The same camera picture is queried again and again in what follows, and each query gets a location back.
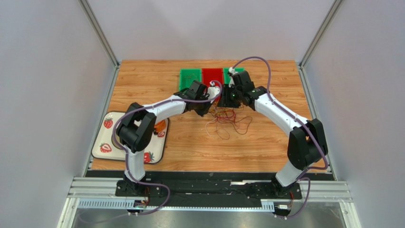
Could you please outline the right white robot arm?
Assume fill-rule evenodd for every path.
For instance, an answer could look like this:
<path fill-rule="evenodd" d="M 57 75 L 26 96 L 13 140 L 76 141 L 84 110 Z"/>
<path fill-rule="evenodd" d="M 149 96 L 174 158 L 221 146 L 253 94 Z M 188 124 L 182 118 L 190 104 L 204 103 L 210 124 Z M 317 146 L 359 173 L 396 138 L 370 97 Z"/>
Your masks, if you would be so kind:
<path fill-rule="evenodd" d="M 256 87 L 247 71 L 236 72 L 230 68 L 228 75 L 230 82 L 223 85 L 218 106 L 248 106 L 269 118 L 289 137 L 288 161 L 270 182 L 272 194 L 282 197 L 307 170 L 313 168 L 314 163 L 326 159 L 328 147 L 323 124 L 318 119 L 308 120 L 291 111 L 267 88 Z"/>

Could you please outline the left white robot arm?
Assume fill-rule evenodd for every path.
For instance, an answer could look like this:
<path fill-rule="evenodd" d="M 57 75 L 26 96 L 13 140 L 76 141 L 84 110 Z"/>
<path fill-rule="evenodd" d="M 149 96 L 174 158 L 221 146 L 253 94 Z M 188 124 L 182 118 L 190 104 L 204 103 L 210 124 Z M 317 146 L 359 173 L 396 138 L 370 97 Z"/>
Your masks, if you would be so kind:
<path fill-rule="evenodd" d="M 204 116 L 221 92 L 222 85 L 217 80 L 211 81 L 209 86 L 194 80 L 188 88 L 160 102 L 130 104 L 126 113 L 117 120 L 112 133 L 113 141 L 125 151 L 124 186 L 135 192 L 147 186 L 143 181 L 144 153 L 159 121 L 190 111 Z"/>

